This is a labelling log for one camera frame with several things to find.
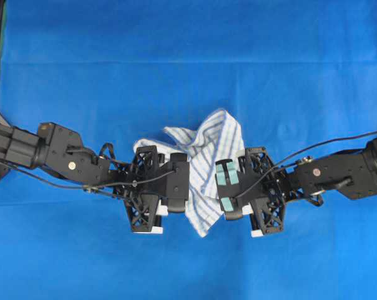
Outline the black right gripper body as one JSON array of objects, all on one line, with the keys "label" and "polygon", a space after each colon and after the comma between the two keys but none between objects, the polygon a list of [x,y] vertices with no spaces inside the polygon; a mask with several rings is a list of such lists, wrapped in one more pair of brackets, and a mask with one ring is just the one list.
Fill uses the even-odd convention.
[{"label": "black right gripper body", "polygon": [[284,229],[286,192],[283,176],[268,170],[274,164],[265,147],[249,147],[236,153],[239,163],[243,214],[251,221],[252,237],[280,233]]}]

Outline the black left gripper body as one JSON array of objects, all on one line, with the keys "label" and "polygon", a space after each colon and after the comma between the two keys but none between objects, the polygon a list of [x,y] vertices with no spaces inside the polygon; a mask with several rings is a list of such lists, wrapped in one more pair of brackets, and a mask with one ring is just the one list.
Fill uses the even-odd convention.
[{"label": "black left gripper body", "polygon": [[162,199],[163,180],[160,164],[164,155],[159,154],[156,146],[141,146],[136,149],[133,161],[111,162],[118,171],[117,182],[122,185],[113,187],[113,193],[121,196],[126,208],[132,232],[136,234],[162,234],[162,217],[158,214]]}]

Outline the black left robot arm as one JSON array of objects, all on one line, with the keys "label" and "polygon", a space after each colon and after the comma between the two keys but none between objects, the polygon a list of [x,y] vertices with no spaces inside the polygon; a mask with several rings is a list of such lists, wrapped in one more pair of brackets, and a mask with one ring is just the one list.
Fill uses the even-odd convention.
[{"label": "black left robot arm", "polygon": [[163,233],[167,184],[179,172],[154,146],[136,151],[131,163],[121,162],[112,144],[95,153],[78,133],[51,122],[41,124],[36,134],[0,123],[0,166],[24,174],[39,168],[72,182],[73,190],[120,199],[132,232],[141,234]]}]

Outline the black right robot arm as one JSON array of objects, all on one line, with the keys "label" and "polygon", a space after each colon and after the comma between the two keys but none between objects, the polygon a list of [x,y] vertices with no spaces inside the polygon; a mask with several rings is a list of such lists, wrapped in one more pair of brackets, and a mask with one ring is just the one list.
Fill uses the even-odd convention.
[{"label": "black right robot arm", "polygon": [[239,160],[240,188],[232,198],[248,204],[252,236],[283,230],[287,203],[305,200],[320,207],[323,193],[338,191],[350,200],[377,195],[377,137],[363,149],[342,150],[318,159],[300,159],[292,172],[251,149]]}]

